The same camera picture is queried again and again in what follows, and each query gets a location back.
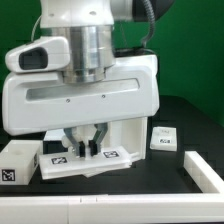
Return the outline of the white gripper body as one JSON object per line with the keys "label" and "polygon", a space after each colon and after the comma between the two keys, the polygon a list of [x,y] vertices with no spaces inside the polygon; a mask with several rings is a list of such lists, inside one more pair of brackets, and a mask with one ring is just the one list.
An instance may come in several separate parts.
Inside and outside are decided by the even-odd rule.
{"label": "white gripper body", "polygon": [[159,108],[155,55],[119,57],[92,83],[66,84],[64,37],[42,37],[5,56],[3,128],[11,135],[153,116]]}

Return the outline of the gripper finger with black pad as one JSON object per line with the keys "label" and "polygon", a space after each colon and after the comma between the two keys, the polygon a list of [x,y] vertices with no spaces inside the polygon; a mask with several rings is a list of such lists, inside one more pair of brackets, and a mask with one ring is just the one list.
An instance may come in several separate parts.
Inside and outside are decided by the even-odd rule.
{"label": "gripper finger with black pad", "polygon": [[85,144],[83,141],[78,141],[75,137],[76,129],[75,128],[65,128],[64,133],[68,140],[72,143],[72,146],[75,149],[77,157],[85,156]]}
{"label": "gripper finger with black pad", "polygon": [[90,154],[92,156],[98,155],[101,152],[101,142],[108,131],[108,124],[95,124],[94,127],[96,128],[96,133],[93,139],[89,141]]}

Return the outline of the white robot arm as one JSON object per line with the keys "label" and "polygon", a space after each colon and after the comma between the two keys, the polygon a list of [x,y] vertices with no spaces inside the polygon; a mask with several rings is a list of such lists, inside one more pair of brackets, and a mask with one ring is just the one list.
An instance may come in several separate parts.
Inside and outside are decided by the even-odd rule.
{"label": "white robot arm", "polygon": [[95,156],[111,122],[159,108],[155,53],[114,49],[115,22],[153,25],[174,0],[40,2],[42,36],[5,57],[3,127],[13,136],[61,129],[77,156]]}

